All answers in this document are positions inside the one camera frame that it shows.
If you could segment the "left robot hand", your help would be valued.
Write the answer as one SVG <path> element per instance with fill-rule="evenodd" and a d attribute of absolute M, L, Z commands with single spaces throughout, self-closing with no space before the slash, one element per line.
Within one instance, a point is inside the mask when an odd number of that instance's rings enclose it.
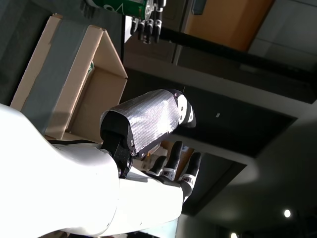
<path fill-rule="evenodd" d="M 151 39 L 158 43 L 165 6 L 165 0 L 140 0 L 137 10 L 133 12 L 130 34 L 137 32 L 138 40 L 142 40 L 145 44 L 150 44 Z"/>

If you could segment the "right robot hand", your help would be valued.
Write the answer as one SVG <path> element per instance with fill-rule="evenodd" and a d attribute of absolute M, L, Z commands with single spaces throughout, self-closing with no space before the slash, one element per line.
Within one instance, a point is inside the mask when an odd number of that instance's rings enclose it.
<path fill-rule="evenodd" d="M 148 171 L 133 167 L 177 126 L 195 127 L 178 90 L 159 89 L 105 111 L 102 144 L 48 141 L 19 111 L 0 107 L 0 235 L 39 238 L 58 230 L 106 237 L 177 219 L 191 195 L 201 154 L 176 179 L 183 143 Z"/>

